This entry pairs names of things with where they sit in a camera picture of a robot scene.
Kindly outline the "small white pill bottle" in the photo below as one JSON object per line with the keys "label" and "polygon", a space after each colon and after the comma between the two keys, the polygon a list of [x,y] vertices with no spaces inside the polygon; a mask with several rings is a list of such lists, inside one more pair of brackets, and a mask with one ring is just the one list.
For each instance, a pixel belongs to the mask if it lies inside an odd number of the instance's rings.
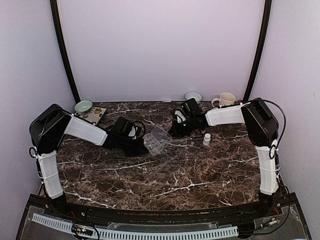
{"label": "small white pill bottle", "polygon": [[202,144],[207,147],[210,144],[210,141],[211,141],[211,134],[205,133],[203,136]]}

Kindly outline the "clear plastic pill organizer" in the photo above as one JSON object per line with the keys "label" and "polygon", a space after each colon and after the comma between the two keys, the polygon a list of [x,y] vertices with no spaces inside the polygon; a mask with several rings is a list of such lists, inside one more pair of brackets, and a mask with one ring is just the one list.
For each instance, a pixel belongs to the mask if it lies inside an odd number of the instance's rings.
{"label": "clear plastic pill organizer", "polygon": [[173,137],[159,125],[155,125],[151,132],[143,136],[144,146],[151,156],[162,154],[172,140]]}

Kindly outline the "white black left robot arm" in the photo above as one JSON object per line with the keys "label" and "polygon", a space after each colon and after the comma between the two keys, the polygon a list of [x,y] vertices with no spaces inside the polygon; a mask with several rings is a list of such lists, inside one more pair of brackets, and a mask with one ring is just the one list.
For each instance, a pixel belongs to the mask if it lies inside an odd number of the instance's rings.
{"label": "white black left robot arm", "polygon": [[36,159],[39,178],[45,192],[53,200],[51,210],[60,218],[67,218],[70,206],[62,199],[64,194],[57,166],[57,153],[66,135],[87,141],[108,150],[120,150],[126,157],[137,157],[149,151],[144,145],[145,127],[120,116],[106,128],[96,126],[52,104],[29,126],[33,146],[29,154]]}

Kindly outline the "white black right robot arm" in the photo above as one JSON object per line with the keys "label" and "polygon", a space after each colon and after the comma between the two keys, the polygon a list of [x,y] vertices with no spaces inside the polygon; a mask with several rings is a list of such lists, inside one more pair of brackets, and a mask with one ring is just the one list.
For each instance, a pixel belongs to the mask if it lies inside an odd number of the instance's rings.
{"label": "white black right robot arm", "polygon": [[278,132],[279,122],[268,103],[268,100],[258,97],[204,111],[192,98],[183,102],[179,109],[171,110],[173,120],[169,134],[172,137],[186,137],[195,130],[208,127],[244,124],[258,155],[260,193],[272,196],[280,186],[278,147],[283,133]]}

